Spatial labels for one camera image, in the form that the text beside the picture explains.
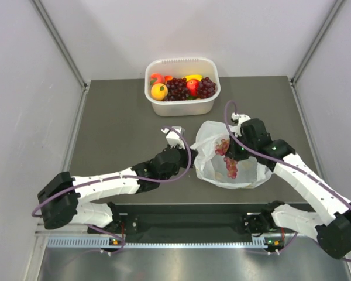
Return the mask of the white plastic fruit bag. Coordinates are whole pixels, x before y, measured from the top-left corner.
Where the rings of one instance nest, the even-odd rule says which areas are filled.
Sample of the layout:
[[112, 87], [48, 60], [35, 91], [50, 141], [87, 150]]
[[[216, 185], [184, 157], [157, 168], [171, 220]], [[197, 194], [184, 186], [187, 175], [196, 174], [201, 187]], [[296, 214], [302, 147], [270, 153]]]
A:
[[238, 175], [229, 178], [223, 157], [215, 153], [222, 139], [229, 141], [229, 134], [221, 122], [205, 121], [199, 128], [191, 146], [198, 152], [194, 167], [199, 179], [226, 189], [253, 189], [269, 180], [272, 172], [253, 157], [237, 162]]

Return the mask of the dark red grape bunch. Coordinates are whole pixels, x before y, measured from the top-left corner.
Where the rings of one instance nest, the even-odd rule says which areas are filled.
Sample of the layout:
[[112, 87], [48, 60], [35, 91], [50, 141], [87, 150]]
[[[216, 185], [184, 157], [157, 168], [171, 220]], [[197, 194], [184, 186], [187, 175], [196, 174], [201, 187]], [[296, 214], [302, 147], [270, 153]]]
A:
[[163, 98], [163, 101], [185, 101], [189, 99], [190, 91], [188, 88], [169, 88], [168, 94]]

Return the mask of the light pink grape bunch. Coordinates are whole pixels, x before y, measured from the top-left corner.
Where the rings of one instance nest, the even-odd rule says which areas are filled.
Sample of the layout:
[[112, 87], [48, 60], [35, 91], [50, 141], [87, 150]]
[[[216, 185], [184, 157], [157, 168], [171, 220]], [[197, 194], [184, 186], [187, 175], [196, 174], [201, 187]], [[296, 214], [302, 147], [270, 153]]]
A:
[[227, 169], [227, 175], [231, 179], [235, 179], [238, 175], [237, 161], [232, 160], [225, 156], [225, 153], [228, 151], [230, 142], [227, 139], [222, 139], [220, 143], [217, 143], [215, 146], [215, 153], [223, 157], [225, 162], [225, 167]]

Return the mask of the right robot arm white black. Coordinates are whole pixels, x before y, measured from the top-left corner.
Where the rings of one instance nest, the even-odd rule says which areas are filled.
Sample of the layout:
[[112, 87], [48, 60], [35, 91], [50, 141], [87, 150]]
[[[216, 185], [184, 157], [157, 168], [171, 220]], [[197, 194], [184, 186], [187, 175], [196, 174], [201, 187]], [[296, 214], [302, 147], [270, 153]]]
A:
[[226, 157], [240, 162], [253, 157], [286, 181], [311, 207], [301, 211], [279, 201], [267, 205], [261, 224], [267, 231], [288, 228], [311, 238], [332, 258], [351, 252], [351, 201], [325, 183], [282, 139], [272, 140], [264, 122], [232, 114], [235, 126], [227, 127], [230, 145]]

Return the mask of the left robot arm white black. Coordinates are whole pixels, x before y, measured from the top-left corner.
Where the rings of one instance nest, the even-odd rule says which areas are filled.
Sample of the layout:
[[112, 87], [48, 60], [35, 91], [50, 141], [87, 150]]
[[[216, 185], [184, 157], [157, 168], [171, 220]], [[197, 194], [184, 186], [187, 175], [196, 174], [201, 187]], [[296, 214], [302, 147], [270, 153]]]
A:
[[121, 218], [113, 203], [99, 204], [104, 198], [150, 192], [194, 164], [198, 152], [168, 146], [149, 161], [123, 171], [90, 177], [57, 174], [37, 195], [45, 229], [68, 224], [89, 224], [115, 232]]

